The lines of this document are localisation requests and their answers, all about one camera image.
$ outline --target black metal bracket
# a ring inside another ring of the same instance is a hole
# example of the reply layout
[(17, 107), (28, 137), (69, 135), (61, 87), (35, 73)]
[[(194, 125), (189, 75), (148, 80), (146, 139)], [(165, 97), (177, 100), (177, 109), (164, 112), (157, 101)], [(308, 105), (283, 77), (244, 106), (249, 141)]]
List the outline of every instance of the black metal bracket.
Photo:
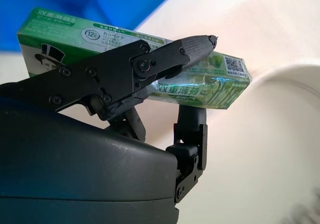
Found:
[(179, 203), (196, 185), (207, 165), (206, 110), (179, 106), (178, 122), (174, 125), (174, 144), (167, 147), (177, 158), (175, 202)]

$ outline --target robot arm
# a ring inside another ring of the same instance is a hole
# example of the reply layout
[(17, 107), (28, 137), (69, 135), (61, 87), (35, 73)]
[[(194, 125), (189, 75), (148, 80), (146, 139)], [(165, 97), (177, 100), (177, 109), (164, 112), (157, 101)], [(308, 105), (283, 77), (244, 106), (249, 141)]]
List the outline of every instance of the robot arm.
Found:
[[(146, 87), (207, 57), (215, 36), (145, 41), (0, 86), (0, 221), (174, 224), (207, 162), (206, 110), (180, 106), (174, 144), (145, 144)], [(110, 126), (57, 112), (84, 105)]]

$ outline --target cartoon character logo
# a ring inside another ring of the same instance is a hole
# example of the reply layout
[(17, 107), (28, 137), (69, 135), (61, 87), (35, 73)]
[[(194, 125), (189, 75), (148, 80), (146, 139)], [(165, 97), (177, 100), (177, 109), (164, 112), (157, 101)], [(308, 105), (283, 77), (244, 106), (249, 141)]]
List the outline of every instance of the cartoon character logo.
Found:
[(64, 66), (62, 60), (65, 54), (61, 50), (45, 43), (41, 47), (41, 54), (36, 54), (34, 57), (40, 61), (46, 72)]

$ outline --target background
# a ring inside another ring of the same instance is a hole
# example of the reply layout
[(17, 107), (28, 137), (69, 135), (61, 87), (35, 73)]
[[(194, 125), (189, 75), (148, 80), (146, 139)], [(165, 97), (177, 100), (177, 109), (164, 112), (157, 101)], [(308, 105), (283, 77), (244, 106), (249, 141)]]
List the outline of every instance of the background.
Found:
[[(313, 213), (320, 187), (319, 0), (19, 1), (0, 0), (0, 83), (28, 77), (15, 33), (34, 6), (171, 40), (219, 36), (216, 51), (243, 58), (253, 82), (228, 110), (207, 111), (207, 169), (177, 206), (179, 223), (290, 223), (299, 208)], [(177, 105), (146, 100), (137, 110), (147, 143), (173, 143)], [(80, 106), (63, 113), (107, 126)]]

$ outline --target mint gum package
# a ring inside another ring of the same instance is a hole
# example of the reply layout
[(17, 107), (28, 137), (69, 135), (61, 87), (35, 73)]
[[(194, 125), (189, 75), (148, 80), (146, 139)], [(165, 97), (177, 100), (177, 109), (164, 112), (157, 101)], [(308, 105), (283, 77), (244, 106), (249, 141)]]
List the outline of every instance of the mint gum package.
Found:
[[(35, 8), (17, 33), (30, 77), (143, 39), (157, 49), (171, 40)], [(148, 86), (149, 98), (183, 105), (227, 109), (250, 84), (243, 59), (212, 52), (172, 79)]]

